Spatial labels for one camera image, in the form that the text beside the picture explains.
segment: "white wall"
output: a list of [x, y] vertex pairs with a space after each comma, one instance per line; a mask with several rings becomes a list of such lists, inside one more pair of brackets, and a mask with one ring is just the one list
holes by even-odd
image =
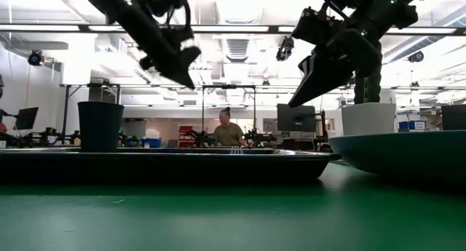
[[[0, 44], [0, 74], [5, 84], [0, 108], [15, 114], [23, 108], [39, 107], [33, 130], [43, 131], [45, 127], [55, 127], [60, 73], [56, 71], [52, 75], [50, 68], [34, 68], [26, 58], [9, 52]], [[15, 119], [4, 117], [3, 122], [11, 130]]]
[[[204, 117], [206, 119], [217, 119], [219, 109], [205, 109]], [[234, 119], [252, 119], [253, 118], [253, 109], [232, 109], [231, 111], [232, 118]], [[332, 110], [325, 112], [327, 119], [334, 119], [335, 122], [335, 133], [336, 136], [341, 136], [343, 134], [343, 122], [341, 120], [341, 111]], [[158, 108], [158, 107], [126, 107], [125, 112], [123, 113], [125, 118], [168, 118], [168, 119], [196, 119], [202, 118], [202, 109], [201, 108], [180, 108], [180, 107], [170, 107], [170, 108]], [[263, 119], [276, 119], [277, 118], [277, 109], [275, 108], [258, 108], [256, 111], [257, 118], [257, 127], [262, 130]]]

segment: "green table surface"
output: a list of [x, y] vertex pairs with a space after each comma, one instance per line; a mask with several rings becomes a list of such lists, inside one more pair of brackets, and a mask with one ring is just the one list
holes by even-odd
[[0, 187], [0, 250], [466, 250], [466, 200], [329, 164], [287, 188]]

